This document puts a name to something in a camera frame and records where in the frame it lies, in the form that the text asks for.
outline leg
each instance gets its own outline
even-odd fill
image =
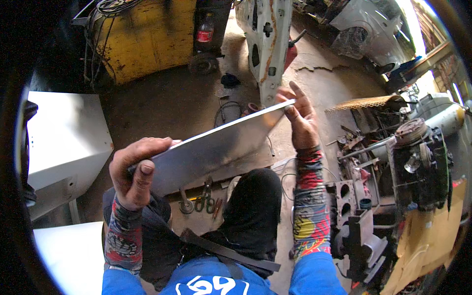
[[[111,205],[115,196],[112,187],[103,194],[103,216],[110,222]],[[143,209],[143,267],[140,276],[160,291],[169,281],[172,272],[180,262],[182,242],[167,226],[170,205],[154,198]]]
[[[218,230],[202,237],[258,260],[275,260],[282,185],[269,169],[245,174],[235,187]],[[262,278],[273,272],[246,266]]]

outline metal sheet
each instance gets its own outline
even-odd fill
[[[189,138],[151,158],[158,196],[179,188],[256,150],[284,115],[289,100]]]

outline rust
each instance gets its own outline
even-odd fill
[[[265,80],[267,80],[267,74],[269,73],[270,62],[272,61],[272,55],[274,54],[275,42],[277,41],[277,23],[276,23],[276,20],[275,20],[274,8],[273,8],[274,0],[270,0],[269,4],[270,4],[270,18],[272,19],[272,23],[273,23],[273,26],[274,26],[274,32],[273,32],[274,33],[274,39],[272,39],[272,44],[270,45],[270,56],[267,59],[267,64],[266,64],[266,70],[264,72],[264,77],[261,79],[259,84],[262,84],[262,83],[265,82]]]

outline workshop floor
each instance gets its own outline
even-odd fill
[[[324,165],[338,177],[336,145],[325,146],[335,140],[343,131],[340,124],[354,127],[354,120],[348,111],[327,115],[324,110],[342,101],[385,95],[380,86],[382,81],[365,61],[357,61],[332,53],[325,33],[314,25],[309,17],[294,13],[291,36],[295,38],[304,28],[312,31],[297,43],[298,57],[287,69],[283,84],[296,81],[310,97],[319,116],[321,145],[326,157]],[[219,108],[218,98],[230,95],[230,99],[247,104],[259,101],[259,91],[247,65],[247,45],[244,33],[236,24],[234,11],[231,11],[220,59],[219,72],[210,76],[191,76],[186,67],[169,69],[134,81],[101,96],[105,118],[115,150],[126,147],[145,136],[187,139],[213,128],[214,116]],[[225,72],[232,73],[242,81],[236,89],[224,89],[220,78]],[[295,156],[291,144],[291,128],[284,118],[270,135],[276,154],[274,163]],[[284,170],[278,171],[280,177],[293,173],[294,162],[289,162]],[[334,181],[325,171],[325,179]],[[284,179],[284,189],[292,196],[294,177]],[[92,187],[78,198],[82,222],[103,220],[101,195],[112,186],[108,175],[108,162],[98,175]],[[213,191],[214,197],[226,196],[226,190]],[[290,200],[282,202],[281,223],[278,227],[278,254],[276,262],[281,263],[280,272],[269,277],[271,289],[278,294],[287,294],[293,262],[288,252],[293,245]],[[183,227],[190,227],[197,234],[217,229],[221,216],[213,222],[211,215],[192,213],[183,216],[178,203],[171,204],[172,227],[179,234]],[[350,281],[342,277],[343,286],[348,290]]]

